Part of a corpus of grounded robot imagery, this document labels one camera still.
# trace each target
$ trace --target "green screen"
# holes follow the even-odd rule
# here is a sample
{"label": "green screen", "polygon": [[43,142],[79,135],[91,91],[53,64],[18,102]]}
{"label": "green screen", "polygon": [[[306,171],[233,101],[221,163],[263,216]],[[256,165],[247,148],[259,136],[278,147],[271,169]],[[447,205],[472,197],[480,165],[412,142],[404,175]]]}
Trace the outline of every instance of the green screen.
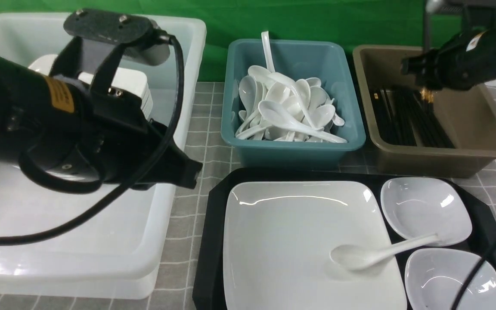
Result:
{"label": "green screen", "polygon": [[[361,44],[421,45],[420,0],[0,0],[0,12],[72,12],[91,7],[203,20],[206,46],[199,79],[222,81],[227,48],[236,39],[315,40],[347,52]],[[433,44],[460,31],[460,20],[433,18]]]}

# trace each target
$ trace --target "white square plate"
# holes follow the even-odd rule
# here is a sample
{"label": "white square plate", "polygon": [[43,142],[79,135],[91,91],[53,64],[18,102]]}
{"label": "white square plate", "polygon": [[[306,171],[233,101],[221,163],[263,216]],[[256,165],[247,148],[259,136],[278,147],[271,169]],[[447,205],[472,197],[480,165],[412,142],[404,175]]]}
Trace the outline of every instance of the white square plate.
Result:
{"label": "white square plate", "polygon": [[226,209],[227,308],[406,310],[395,259],[364,273],[330,269],[337,245],[381,248],[391,245],[387,233],[376,198],[360,183],[239,184]]}

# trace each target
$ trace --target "gray checkered tablecloth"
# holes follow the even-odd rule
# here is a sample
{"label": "gray checkered tablecloth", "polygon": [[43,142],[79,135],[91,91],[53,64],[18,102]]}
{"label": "gray checkered tablecloth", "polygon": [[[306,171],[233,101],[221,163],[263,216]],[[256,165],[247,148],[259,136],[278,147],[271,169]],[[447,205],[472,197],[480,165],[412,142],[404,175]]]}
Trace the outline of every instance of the gray checkered tablecloth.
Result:
{"label": "gray checkered tablecloth", "polygon": [[[496,87],[490,87],[496,100]],[[195,190],[177,189],[154,292],[144,300],[54,298],[0,295],[0,310],[194,310],[191,300],[209,190],[241,167],[234,150],[221,139],[223,83],[197,84],[185,152],[204,163]],[[348,154],[340,171],[376,173],[374,149]],[[496,218],[496,161],[470,179],[455,179],[487,203]]]}

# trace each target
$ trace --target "white plastic bin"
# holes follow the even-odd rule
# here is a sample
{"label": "white plastic bin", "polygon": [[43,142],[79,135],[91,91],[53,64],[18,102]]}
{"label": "white plastic bin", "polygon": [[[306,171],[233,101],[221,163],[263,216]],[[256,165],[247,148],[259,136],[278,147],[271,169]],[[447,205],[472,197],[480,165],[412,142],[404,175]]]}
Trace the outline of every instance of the white plastic bin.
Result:
{"label": "white plastic bin", "polygon": [[[0,14],[0,56],[28,66],[59,53],[71,37],[63,30],[68,13]],[[205,45],[201,20],[148,16],[177,36],[185,54],[185,98],[174,139],[183,149],[195,83]],[[122,61],[146,73],[154,100],[152,116],[168,124],[174,104],[176,67],[172,54],[157,67]],[[0,236],[43,231],[77,216],[112,190],[90,195],[51,192],[0,164]],[[175,187],[158,184],[128,191],[83,226],[33,245],[0,247],[0,294],[89,298],[148,296],[154,288]]]}

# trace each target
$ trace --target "white bowl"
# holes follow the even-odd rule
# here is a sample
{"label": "white bowl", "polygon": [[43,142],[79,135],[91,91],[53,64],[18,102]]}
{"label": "white bowl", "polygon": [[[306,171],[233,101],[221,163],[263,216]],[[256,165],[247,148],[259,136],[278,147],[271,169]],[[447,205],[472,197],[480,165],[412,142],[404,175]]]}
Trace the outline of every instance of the white bowl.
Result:
{"label": "white bowl", "polygon": [[[415,251],[405,267],[407,296],[414,310],[448,310],[462,283],[480,259],[453,249]],[[496,310],[496,271],[485,262],[457,310]]]}
{"label": "white bowl", "polygon": [[387,233],[376,198],[360,183],[239,184],[229,194],[223,236],[227,308],[406,310],[395,259],[351,273],[330,258],[338,245],[387,247]]}
{"label": "white bowl", "polygon": [[470,216],[455,189],[438,179],[396,178],[384,183],[382,212],[405,239],[437,233],[433,247],[455,245],[472,233]]}

